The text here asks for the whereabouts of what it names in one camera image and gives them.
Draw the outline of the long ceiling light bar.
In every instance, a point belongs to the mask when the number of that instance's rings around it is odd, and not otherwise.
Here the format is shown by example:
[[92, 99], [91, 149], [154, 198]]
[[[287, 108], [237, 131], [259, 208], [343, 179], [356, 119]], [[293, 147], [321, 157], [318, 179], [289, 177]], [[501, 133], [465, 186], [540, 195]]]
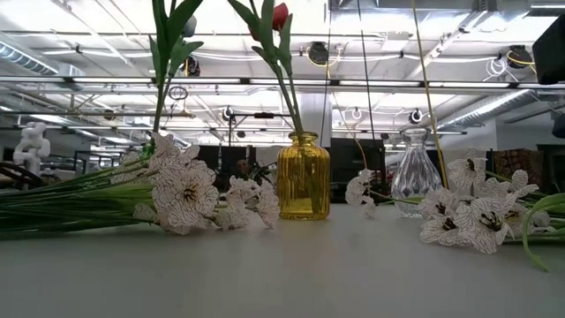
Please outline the long ceiling light bar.
[[[156, 84], [150, 77], [54, 77], [54, 76], [3, 76], [0, 83], [51, 83], [51, 84]], [[188, 85], [277, 85], [276, 79], [263, 78], [174, 78], [172, 84]], [[391, 87], [424, 88], [421, 80], [361, 80], [361, 79], [295, 79], [294, 83], [305, 87]], [[540, 85], [530, 82], [477, 82], [477, 81], [429, 81], [430, 88], [470, 88], [470, 89], [534, 89], [565, 90], [565, 83]]]

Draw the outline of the white robot figure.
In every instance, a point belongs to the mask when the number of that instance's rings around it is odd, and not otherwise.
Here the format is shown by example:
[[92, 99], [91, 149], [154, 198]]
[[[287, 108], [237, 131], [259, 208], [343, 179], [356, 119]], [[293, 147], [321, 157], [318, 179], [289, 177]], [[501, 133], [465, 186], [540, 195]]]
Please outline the white robot figure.
[[27, 123], [12, 157], [15, 164], [23, 164], [35, 176], [40, 176], [41, 159], [50, 154], [50, 142], [43, 137], [46, 129], [47, 125], [43, 122]]

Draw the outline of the black background cabinet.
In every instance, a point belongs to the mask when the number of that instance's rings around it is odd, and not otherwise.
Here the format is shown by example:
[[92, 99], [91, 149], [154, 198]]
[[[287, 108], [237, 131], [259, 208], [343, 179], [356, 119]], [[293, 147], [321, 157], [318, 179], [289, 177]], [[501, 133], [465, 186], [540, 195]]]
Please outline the black background cabinet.
[[350, 180], [363, 169], [375, 172], [372, 190], [389, 194], [385, 165], [385, 146], [382, 140], [333, 138], [330, 154], [330, 195], [332, 202], [345, 202]]
[[220, 175], [243, 176], [256, 162], [256, 149], [236, 146], [201, 146], [197, 158]]

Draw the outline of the grey table mat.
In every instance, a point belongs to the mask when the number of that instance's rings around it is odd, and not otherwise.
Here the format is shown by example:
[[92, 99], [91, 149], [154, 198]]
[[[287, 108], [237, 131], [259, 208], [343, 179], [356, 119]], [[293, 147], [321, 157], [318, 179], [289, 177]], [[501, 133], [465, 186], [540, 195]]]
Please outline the grey table mat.
[[426, 245], [419, 223], [326, 221], [186, 237], [148, 225], [0, 242], [0, 318], [565, 318], [565, 247]]

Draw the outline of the clear glass vase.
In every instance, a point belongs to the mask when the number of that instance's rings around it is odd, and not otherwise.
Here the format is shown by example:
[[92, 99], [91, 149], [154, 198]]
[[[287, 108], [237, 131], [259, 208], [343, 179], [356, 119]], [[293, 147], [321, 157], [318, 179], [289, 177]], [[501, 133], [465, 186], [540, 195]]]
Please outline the clear glass vase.
[[429, 135], [428, 128], [401, 130], [405, 153], [393, 177], [391, 194], [402, 217], [421, 218], [417, 204], [408, 203], [408, 199], [424, 197], [442, 186], [440, 173], [426, 152]]

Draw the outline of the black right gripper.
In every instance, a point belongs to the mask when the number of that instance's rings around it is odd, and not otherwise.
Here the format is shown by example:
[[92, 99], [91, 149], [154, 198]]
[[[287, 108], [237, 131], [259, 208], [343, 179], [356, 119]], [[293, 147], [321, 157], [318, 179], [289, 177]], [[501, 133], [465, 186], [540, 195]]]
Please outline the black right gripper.
[[532, 51], [540, 85], [565, 81], [565, 15], [560, 15], [533, 43]]

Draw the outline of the red artificial tulip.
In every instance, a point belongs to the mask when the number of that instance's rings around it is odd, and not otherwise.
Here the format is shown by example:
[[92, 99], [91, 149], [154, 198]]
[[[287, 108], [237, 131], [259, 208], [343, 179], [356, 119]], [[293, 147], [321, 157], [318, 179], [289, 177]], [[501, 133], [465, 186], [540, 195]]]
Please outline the red artificial tulip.
[[298, 107], [290, 51], [293, 15], [287, 4], [275, 4], [275, 0], [264, 0], [260, 11], [257, 11], [253, 0], [249, 0], [251, 7], [241, 4], [238, 0], [227, 1], [246, 23], [252, 38], [260, 44], [260, 46], [252, 46], [252, 50], [267, 63], [275, 75], [294, 131], [302, 133], [304, 127]]
[[275, 0], [264, 0], [259, 23], [260, 43], [265, 52], [266, 61], [282, 90], [295, 131], [302, 133], [304, 127], [294, 86], [290, 53], [291, 22], [292, 15], [285, 3], [275, 5]]

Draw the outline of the black gantry frame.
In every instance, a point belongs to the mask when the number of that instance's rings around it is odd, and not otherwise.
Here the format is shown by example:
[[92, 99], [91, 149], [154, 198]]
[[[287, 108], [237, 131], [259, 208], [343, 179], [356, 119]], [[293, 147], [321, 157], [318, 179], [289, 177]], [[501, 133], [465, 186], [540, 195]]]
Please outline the black gantry frame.
[[[284, 123], [285, 126], [283, 127], [266, 127], [260, 128], [260, 132], [267, 132], [267, 133], [291, 133], [294, 131], [294, 128], [291, 126], [290, 122], [287, 120], [290, 117], [289, 114], [275, 114], [271, 112], [255, 112], [250, 114], [242, 114], [242, 113], [235, 113], [231, 112], [228, 114], [228, 150], [232, 148], [232, 137], [233, 132], [248, 118], [252, 116], [255, 119], [277, 119], [280, 118]], [[283, 146], [287, 146], [288, 142], [278, 142], [277, 146], [275, 146], [275, 150], [256, 150], [255, 151], [255, 161], [259, 161], [260, 163], [268, 163], [271, 164], [275, 162], [278, 156], [279, 151], [283, 148]]]

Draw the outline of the yellow glass vase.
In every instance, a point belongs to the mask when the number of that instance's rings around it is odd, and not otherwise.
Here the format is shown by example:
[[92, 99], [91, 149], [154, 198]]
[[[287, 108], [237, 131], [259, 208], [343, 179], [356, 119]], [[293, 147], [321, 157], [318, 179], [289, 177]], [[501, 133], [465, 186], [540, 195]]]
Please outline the yellow glass vase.
[[292, 132], [291, 145], [277, 157], [276, 191], [280, 217], [318, 221], [330, 212], [330, 155], [315, 132]]

